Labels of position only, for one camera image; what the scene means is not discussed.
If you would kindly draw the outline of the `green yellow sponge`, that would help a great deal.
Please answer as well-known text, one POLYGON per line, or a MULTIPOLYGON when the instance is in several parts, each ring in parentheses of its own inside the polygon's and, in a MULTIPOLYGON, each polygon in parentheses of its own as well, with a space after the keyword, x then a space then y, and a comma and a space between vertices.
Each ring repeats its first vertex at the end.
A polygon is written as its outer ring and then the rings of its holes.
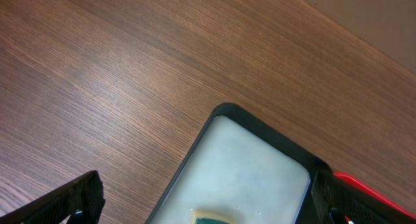
POLYGON ((190 224, 237 224, 230 216, 207 210, 193 210, 190 224))

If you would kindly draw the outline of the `black tray with soapy water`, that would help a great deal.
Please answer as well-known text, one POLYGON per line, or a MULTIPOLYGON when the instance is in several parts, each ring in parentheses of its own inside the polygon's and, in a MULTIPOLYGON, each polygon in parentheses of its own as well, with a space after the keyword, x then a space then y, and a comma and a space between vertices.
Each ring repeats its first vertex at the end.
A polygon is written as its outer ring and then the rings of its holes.
POLYGON ((234 103, 210 114, 148 223, 190 223, 197 210, 237 223, 318 223, 312 185, 327 163, 234 103))

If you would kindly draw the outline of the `red plastic tray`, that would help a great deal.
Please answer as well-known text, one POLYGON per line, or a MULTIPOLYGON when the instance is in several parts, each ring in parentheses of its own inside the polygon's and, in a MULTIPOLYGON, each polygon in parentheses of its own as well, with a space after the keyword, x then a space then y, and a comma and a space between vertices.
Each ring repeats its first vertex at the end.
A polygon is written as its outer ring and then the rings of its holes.
POLYGON ((407 210, 405 210, 404 208, 402 208, 398 204, 394 203, 393 201, 391 201, 390 199, 388 199, 384 195, 380 194, 379 192, 377 192, 376 190, 374 190, 370 186, 366 185, 364 182, 360 181, 356 177, 354 177, 354 176, 352 176, 348 173, 343 173, 343 172, 335 172, 334 175, 337 178, 339 178, 339 179, 343 180, 344 182, 348 183, 349 185, 352 185, 353 187, 357 188, 358 190, 361 190, 362 192, 365 192, 367 195, 370 195, 371 197, 373 197, 373 198, 387 204, 388 206, 400 211, 401 213, 406 214, 407 216, 415 219, 415 215, 411 214, 410 212, 408 212, 407 210))

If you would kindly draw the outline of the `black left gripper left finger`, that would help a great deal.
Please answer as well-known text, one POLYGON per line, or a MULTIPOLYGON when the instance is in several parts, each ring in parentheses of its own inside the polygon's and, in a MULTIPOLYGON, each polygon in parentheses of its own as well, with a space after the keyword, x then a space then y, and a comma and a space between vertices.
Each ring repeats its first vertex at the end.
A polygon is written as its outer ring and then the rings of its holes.
POLYGON ((1 223, 97 224, 104 206, 103 183, 92 170, 2 216, 1 223))

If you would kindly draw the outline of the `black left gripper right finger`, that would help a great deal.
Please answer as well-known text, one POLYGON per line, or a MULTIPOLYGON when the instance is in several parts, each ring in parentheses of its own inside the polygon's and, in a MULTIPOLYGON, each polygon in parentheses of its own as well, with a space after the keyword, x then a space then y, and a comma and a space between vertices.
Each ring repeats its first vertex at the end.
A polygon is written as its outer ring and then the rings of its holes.
POLYGON ((415 218, 325 171, 316 173, 311 195, 320 223, 415 224, 415 218))

